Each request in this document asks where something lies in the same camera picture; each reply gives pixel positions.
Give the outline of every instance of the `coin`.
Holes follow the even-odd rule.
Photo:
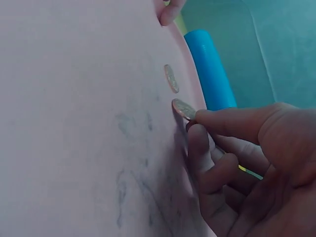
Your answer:
[[[167,80],[168,80],[168,83],[169,83],[169,86],[170,86],[171,90],[174,93],[178,93],[179,92],[179,86],[178,86],[178,83],[176,81],[176,78],[174,77],[174,73],[173,73],[173,70],[170,67],[170,65],[167,64],[167,65],[164,66],[164,72],[166,74],[166,77],[167,77]]]
[[[180,99],[173,99],[172,100],[172,107],[174,110],[185,118],[188,121],[194,120],[196,116],[196,111],[190,105],[183,102]]]

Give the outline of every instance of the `gray smudge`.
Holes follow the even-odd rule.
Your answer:
[[[126,190],[127,190],[126,182],[121,180],[122,174],[124,174],[124,170],[121,170],[117,176],[117,193],[118,193],[117,226],[118,228],[122,227],[122,205],[124,204],[125,197],[126,197]]]
[[[150,115],[149,112],[146,112],[146,116],[147,116],[148,130],[152,131],[153,130],[153,119],[152,119],[152,116]]]
[[[129,117],[124,113],[118,114],[115,116],[118,122],[118,128],[125,135],[126,138],[132,138],[130,129],[136,126],[135,119],[133,117]]]

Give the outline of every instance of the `finger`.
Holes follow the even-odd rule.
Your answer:
[[[233,136],[260,145],[276,169],[290,175],[293,186],[316,177],[316,111],[277,103],[260,109],[199,111],[196,121],[210,133]]]
[[[227,205],[230,206],[235,212],[239,213],[246,196],[229,187],[228,185],[223,187],[223,191]]]
[[[270,162],[263,154],[260,146],[235,137],[214,135],[213,139],[224,151],[235,154],[241,166],[262,177],[267,172]]]
[[[257,177],[243,171],[238,170],[235,178],[228,183],[228,186],[247,196],[251,193],[253,187],[260,181]]]
[[[209,155],[208,133],[200,124],[193,125],[188,132],[188,160],[195,177],[214,165]]]
[[[217,236],[227,236],[238,214],[227,203],[223,186],[229,183],[238,171],[237,158],[224,154],[211,169],[197,179],[202,217]]]
[[[194,124],[197,124],[197,122],[195,120],[191,120],[187,123],[186,125],[186,132],[189,131],[190,127],[192,127]]]
[[[210,138],[210,152],[211,152],[211,157],[212,160],[214,161],[215,164],[222,158],[224,153],[218,148],[215,147],[215,143],[212,139]],[[239,169],[237,171],[237,174],[235,175],[234,179],[232,179],[228,185],[232,188],[234,188],[237,192],[240,192],[243,195],[248,195],[252,188],[259,182],[260,180],[256,177],[254,177],[251,174],[248,174],[247,172],[244,172],[243,170]]]
[[[210,169],[203,166],[210,160],[206,129],[193,125],[188,132],[188,158],[197,178],[200,211],[217,236],[226,236],[237,219],[237,213],[225,202],[222,187],[234,177],[238,162],[233,154],[225,154]]]
[[[196,121],[211,134],[236,137],[259,145],[258,136],[264,132],[263,125],[276,120],[289,108],[294,107],[279,103],[259,109],[230,108],[216,112],[200,110],[196,113]]]
[[[167,26],[180,14],[182,7],[186,0],[171,0],[170,4],[166,6],[160,16],[160,23]]]

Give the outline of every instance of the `pencil mark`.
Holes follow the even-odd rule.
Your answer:
[[[152,217],[151,214],[149,214],[148,224],[149,224],[150,227],[153,226],[153,217]]]
[[[182,213],[179,209],[177,210],[177,216],[178,216],[178,218],[180,218],[182,216]]]
[[[150,115],[149,112],[146,112],[146,116],[147,116],[147,126],[148,126],[148,130],[152,131],[153,130],[153,119],[152,116]]]
[[[148,167],[148,158],[145,159],[145,166]]]
[[[159,212],[159,214],[160,214],[165,226],[167,227],[168,231],[170,232],[171,236],[173,237],[174,236],[173,231],[172,231],[171,227],[169,226],[169,223],[166,220],[166,217],[164,216],[162,208],[160,207],[160,205],[159,205],[159,203],[158,203],[158,201],[157,201],[152,189],[145,183],[144,180],[139,180],[136,177],[136,175],[134,174],[133,171],[131,171],[130,173],[131,173],[131,176],[133,177],[133,179],[135,180],[137,186],[139,187],[142,195],[144,197],[146,197],[146,192],[147,192],[149,194],[149,196],[152,198],[152,200],[154,201],[154,204],[155,204],[155,206],[156,206],[156,208],[157,208],[157,210],[158,210],[158,212]]]
[[[118,228],[122,227],[122,205],[124,204],[126,198],[126,182],[121,180],[122,175],[124,174],[124,169],[121,170],[117,175],[117,193],[118,193],[118,218],[117,226]]]
[[[129,117],[124,113],[118,114],[115,116],[118,121],[118,128],[125,135],[126,138],[130,139],[133,136],[130,133],[131,127],[136,126],[135,119],[133,117]]]

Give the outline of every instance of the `blue foam tube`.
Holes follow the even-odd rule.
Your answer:
[[[196,30],[184,38],[197,68],[207,109],[216,111],[236,107],[233,91],[209,33]]]

